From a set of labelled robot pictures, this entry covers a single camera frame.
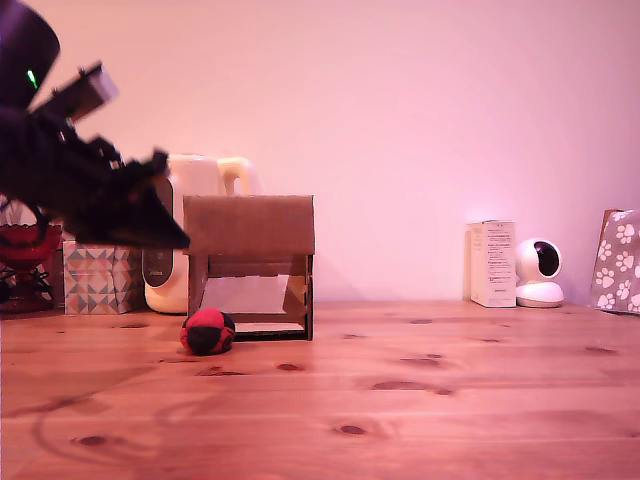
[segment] paw print bag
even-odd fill
[[[640,210],[609,216],[598,245],[591,306],[640,314]]]

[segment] white box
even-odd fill
[[[515,223],[472,223],[471,300],[485,307],[516,306]]]

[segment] security camera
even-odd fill
[[[562,255],[548,240],[531,238],[516,248],[516,303],[522,307],[554,308],[562,305],[562,288],[552,279],[562,268]]]

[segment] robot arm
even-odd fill
[[[80,243],[188,248],[154,188],[168,173],[167,154],[156,149],[125,164],[106,139],[86,142],[75,131],[74,122],[117,93],[101,63],[28,110],[58,52],[55,33],[33,10],[0,0],[0,194],[34,213],[40,240],[60,219]]]

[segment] geometric pattern box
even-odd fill
[[[66,314],[120,314],[146,306],[140,250],[67,240],[63,255]]]

